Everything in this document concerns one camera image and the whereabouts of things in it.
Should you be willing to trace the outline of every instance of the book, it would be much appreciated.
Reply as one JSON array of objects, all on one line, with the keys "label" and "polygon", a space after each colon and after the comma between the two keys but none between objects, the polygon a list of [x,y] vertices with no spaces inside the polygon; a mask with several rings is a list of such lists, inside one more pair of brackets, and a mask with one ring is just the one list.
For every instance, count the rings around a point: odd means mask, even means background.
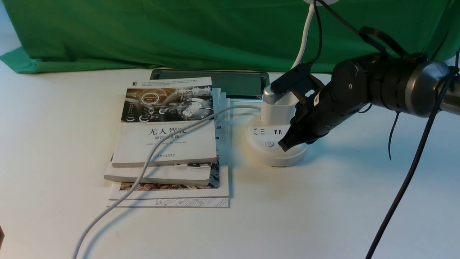
[{"label": "book", "polygon": [[[114,182],[135,182],[142,167],[117,168],[109,163],[104,179]],[[147,167],[141,183],[184,184],[206,186],[209,184],[211,163],[162,165]]]},{"label": "book", "polygon": [[[221,94],[222,100],[226,100],[226,106],[230,100]],[[157,200],[157,199],[182,199],[202,197],[228,197],[229,196],[229,171],[228,171],[228,141],[229,141],[229,119],[230,113],[222,114],[217,119],[216,145],[218,160],[212,163],[209,184],[207,186],[189,185],[166,185],[141,183],[126,200]],[[132,182],[114,182],[110,192],[109,200],[118,200],[132,186]]]},{"label": "book", "polygon": [[[210,77],[133,82],[126,91],[113,167],[142,167],[152,147],[169,133],[213,114]],[[214,120],[164,141],[149,166],[213,163]]]},{"label": "book", "polygon": [[[109,201],[107,207],[115,203]],[[124,200],[117,208],[187,207],[187,208],[228,208],[228,197],[172,198],[156,200]]]}]

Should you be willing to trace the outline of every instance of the green backdrop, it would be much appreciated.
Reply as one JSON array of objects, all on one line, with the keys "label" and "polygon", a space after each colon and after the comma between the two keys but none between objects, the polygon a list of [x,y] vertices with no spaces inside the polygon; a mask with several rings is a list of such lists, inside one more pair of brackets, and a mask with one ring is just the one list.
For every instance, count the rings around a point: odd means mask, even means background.
[{"label": "green backdrop", "polygon": [[[302,0],[3,0],[22,47],[0,57],[19,73],[118,68],[286,71],[300,45]],[[357,28],[394,37],[436,59],[460,46],[460,0],[341,0]],[[375,52],[319,7],[323,49],[315,72]],[[303,61],[315,56],[316,19]]]}]

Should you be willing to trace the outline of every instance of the robotic arm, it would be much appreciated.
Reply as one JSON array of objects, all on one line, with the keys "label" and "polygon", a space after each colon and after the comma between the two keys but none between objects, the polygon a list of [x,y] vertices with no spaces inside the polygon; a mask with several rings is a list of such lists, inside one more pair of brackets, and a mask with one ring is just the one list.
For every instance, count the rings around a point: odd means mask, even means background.
[{"label": "robotic arm", "polygon": [[[310,74],[310,68],[311,64],[299,64],[270,85],[277,98],[291,91],[299,100],[291,126],[278,142],[284,151],[314,143],[368,103],[428,117],[451,70],[444,63],[428,61],[424,54],[395,59],[375,53],[339,63],[324,86]],[[314,94],[306,97],[311,90]],[[440,110],[460,115],[458,77],[449,86]]]},{"label": "robotic arm", "polygon": [[[428,117],[409,172],[366,255],[366,259],[371,259],[415,173],[436,114],[447,111],[460,115],[459,52],[455,67],[429,61],[422,53],[409,55],[385,33],[368,27],[358,31],[334,13],[323,0],[314,0],[313,4],[316,2],[323,4],[366,43],[379,50],[379,53],[337,64],[326,86],[310,74],[312,62],[297,65],[268,86],[262,101],[270,105],[276,104],[289,92],[299,100],[288,131],[278,142],[282,150],[287,152],[296,145],[314,143],[367,104],[385,107],[397,113]],[[393,58],[369,35],[380,38],[400,58]]]}]

